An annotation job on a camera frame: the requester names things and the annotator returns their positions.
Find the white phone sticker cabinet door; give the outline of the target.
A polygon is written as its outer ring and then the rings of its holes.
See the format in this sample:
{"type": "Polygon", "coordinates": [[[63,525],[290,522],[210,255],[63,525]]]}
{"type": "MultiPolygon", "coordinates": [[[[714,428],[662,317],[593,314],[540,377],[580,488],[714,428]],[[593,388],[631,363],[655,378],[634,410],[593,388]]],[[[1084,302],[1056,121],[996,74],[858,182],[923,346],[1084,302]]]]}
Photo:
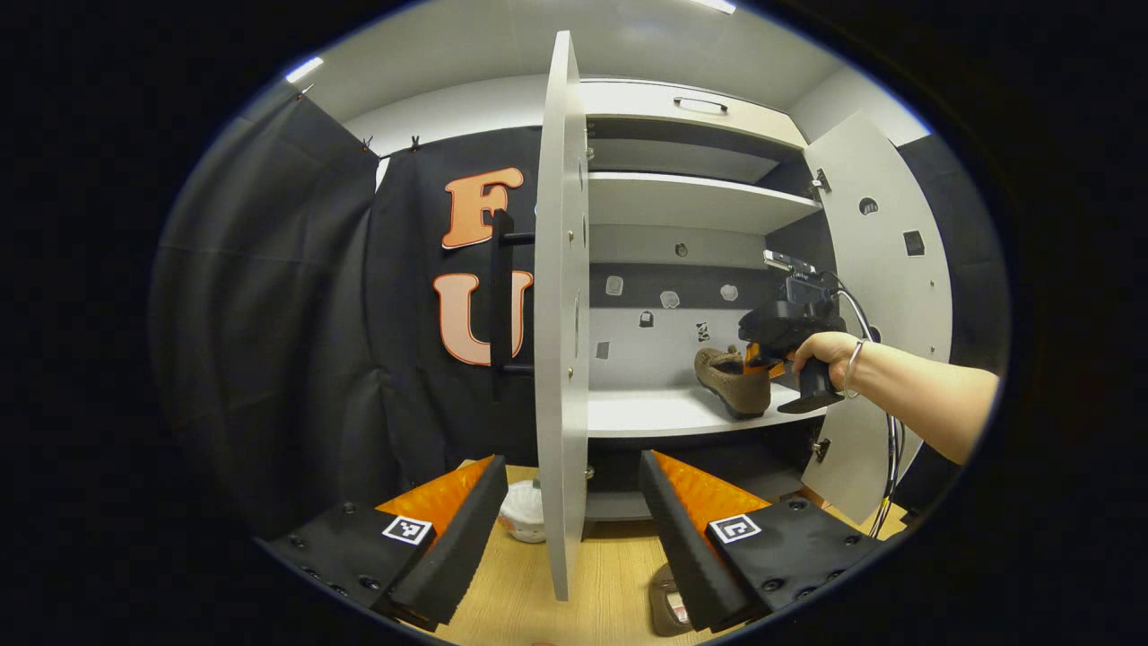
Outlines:
{"type": "Polygon", "coordinates": [[[541,130],[534,248],[538,481],[554,598],[571,600],[585,528],[589,139],[569,31],[556,34],[541,130]]]}

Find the white round object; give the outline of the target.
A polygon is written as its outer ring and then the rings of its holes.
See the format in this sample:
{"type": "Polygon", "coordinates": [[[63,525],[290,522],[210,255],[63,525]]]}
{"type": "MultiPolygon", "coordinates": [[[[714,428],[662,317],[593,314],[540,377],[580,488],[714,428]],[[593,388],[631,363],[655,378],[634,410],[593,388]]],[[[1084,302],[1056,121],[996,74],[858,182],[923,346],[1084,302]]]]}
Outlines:
{"type": "Polygon", "coordinates": [[[543,499],[537,478],[509,484],[501,503],[499,523],[514,540],[526,544],[545,543],[543,499]]]}

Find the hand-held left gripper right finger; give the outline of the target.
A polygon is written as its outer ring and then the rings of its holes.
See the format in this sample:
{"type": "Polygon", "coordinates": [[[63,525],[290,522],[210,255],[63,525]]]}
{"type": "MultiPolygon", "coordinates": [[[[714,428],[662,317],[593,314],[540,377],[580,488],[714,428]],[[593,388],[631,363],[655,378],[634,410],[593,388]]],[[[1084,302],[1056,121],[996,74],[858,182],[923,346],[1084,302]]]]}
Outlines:
{"type": "Polygon", "coordinates": [[[801,604],[882,543],[804,496],[766,503],[664,451],[639,454],[639,490],[698,631],[721,633],[801,604]]]}

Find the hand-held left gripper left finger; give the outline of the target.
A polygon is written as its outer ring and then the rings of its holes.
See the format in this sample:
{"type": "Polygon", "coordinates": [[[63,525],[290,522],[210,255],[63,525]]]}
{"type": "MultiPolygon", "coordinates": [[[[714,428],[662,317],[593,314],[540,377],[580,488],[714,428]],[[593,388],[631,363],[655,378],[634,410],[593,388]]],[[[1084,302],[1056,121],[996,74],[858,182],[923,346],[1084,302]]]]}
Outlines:
{"type": "Polygon", "coordinates": [[[468,591],[506,493],[505,458],[489,456],[389,503],[334,504],[261,548],[348,604],[434,633],[468,591]]]}

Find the brown fuzzy shoe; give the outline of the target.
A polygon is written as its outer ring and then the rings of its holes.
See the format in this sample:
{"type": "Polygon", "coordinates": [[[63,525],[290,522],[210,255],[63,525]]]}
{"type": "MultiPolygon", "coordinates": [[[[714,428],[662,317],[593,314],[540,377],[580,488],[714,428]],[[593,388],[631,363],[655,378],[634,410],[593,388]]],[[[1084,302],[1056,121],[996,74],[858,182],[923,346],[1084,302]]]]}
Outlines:
{"type": "Polygon", "coordinates": [[[704,388],[718,394],[726,412],[735,420],[762,417],[771,405],[771,375],[760,367],[745,367],[737,347],[704,347],[695,355],[695,376],[704,388]]]}
{"type": "Polygon", "coordinates": [[[668,562],[657,568],[649,579],[647,605],[649,622],[656,635],[675,637],[695,630],[668,562]]]}

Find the white cabinet drawer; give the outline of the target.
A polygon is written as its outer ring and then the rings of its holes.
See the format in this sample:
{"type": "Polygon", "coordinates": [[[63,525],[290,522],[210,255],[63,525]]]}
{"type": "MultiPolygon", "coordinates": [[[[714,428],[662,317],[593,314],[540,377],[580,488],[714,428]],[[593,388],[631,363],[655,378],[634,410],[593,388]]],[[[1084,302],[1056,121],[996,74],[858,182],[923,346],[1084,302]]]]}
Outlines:
{"type": "Polygon", "coordinates": [[[718,92],[639,79],[589,79],[579,83],[579,89],[587,115],[595,118],[656,120],[718,129],[735,135],[783,143],[796,150],[808,145],[796,120],[786,112],[718,92]],[[673,104],[673,98],[720,101],[729,107],[729,114],[681,109],[673,104]]]}

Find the white shoe cabinet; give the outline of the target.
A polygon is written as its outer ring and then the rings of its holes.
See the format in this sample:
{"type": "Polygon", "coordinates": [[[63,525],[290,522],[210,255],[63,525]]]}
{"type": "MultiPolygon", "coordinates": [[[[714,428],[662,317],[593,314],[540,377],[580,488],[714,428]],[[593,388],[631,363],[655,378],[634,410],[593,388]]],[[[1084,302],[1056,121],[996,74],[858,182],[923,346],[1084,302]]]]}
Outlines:
{"type": "Polygon", "coordinates": [[[739,320],[784,275],[763,252],[835,268],[820,202],[796,150],[718,129],[587,115],[589,161],[589,522],[649,516],[635,470],[647,447],[684,451],[759,496],[801,487],[827,408],[788,415],[798,380],[771,381],[762,417],[735,420],[695,376],[704,347],[737,347],[739,320]]]}

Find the white cat sticker cabinet door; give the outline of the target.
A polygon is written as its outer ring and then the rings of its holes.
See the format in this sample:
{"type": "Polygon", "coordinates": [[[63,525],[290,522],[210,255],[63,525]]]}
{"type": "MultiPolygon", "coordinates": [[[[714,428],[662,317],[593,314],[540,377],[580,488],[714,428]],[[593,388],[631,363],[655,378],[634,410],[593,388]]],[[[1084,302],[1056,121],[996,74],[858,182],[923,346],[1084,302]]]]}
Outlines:
{"type": "MultiPolygon", "coordinates": [[[[951,359],[952,289],[934,213],[910,168],[862,112],[804,149],[829,184],[821,201],[844,279],[881,342],[934,361],[951,359]]],[[[864,397],[827,408],[830,445],[804,483],[853,522],[872,517],[887,482],[885,413],[864,397]]]]}

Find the black backdrop cloth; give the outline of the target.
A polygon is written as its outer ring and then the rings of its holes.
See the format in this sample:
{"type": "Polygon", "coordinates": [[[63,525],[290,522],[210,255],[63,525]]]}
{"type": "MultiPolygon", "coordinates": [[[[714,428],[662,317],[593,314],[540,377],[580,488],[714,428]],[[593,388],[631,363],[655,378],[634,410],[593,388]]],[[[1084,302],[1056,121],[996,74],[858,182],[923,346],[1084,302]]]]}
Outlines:
{"type": "Polygon", "coordinates": [[[248,532],[386,503],[491,454],[538,464],[534,386],[488,353],[491,242],[535,225],[542,129],[386,159],[279,81],[228,123],[160,238],[149,348],[161,407],[248,532]]]}

